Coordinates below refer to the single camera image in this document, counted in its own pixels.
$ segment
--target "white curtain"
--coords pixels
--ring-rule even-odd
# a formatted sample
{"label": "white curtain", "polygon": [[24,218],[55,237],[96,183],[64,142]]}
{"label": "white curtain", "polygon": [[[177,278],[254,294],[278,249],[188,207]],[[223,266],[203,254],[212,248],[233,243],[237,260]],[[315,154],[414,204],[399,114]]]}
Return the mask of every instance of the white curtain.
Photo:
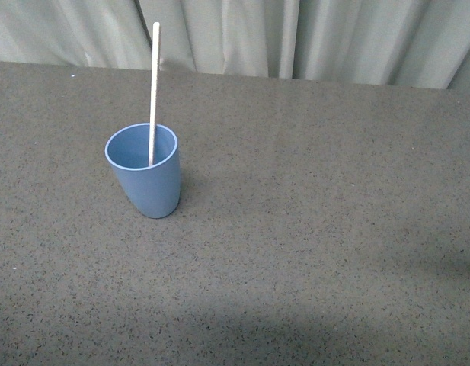
{"label": "white curtain", "polygon": [[154,21],[162,69],[470,92],[470,0],[0,0],[0,60],[148,69]]}

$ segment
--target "blue cup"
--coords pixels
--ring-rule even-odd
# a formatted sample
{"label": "blue cup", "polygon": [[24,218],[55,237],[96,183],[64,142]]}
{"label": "blue cup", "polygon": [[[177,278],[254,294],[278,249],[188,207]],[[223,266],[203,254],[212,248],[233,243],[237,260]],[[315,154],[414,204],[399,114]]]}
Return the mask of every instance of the blue cup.
{"label": "blue cup", "polygon": [[149,166],[149,124],[134,124],[116,132],[106,144],[106,159],[129,200],[145,216],[165,217],[179,203],[181,164],[174,131],[161,124],[155,130],[155,160]]}

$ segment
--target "stick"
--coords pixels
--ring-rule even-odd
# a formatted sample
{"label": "stick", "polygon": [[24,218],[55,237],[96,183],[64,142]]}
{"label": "stick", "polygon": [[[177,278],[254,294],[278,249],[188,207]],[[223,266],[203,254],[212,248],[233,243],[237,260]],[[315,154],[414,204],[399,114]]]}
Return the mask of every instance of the stick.
{"label": "stick", "polygon": [[158,58],[160,57],[160,23],[153,24],[152,32],[152,90],[150,92],[149,166],[155,154],[155,112],[157,109]]}

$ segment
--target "table surface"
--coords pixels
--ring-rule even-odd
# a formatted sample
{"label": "table surface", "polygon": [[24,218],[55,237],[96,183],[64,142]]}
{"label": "table surface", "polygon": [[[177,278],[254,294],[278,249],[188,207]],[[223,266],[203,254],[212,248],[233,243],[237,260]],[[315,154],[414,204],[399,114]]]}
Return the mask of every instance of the table surface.
{"label": "table surface", "polygon": [[149,83],[0,63],[0,364],[470,364],[470,95],[161,72],[152,220],[104,157]]}

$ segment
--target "cup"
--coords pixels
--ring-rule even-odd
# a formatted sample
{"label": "cup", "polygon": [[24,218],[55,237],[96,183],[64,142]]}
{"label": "cup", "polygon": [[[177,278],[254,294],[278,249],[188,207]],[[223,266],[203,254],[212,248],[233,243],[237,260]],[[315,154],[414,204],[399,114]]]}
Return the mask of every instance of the cup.
{"label": "cup", "polygon": [[179,203],[181,164],[174,131],[157,124],[154,164],[149,166],[149,124],[134,124],[116,132],[104,154],[129,200],[145,216],[165,217]]}

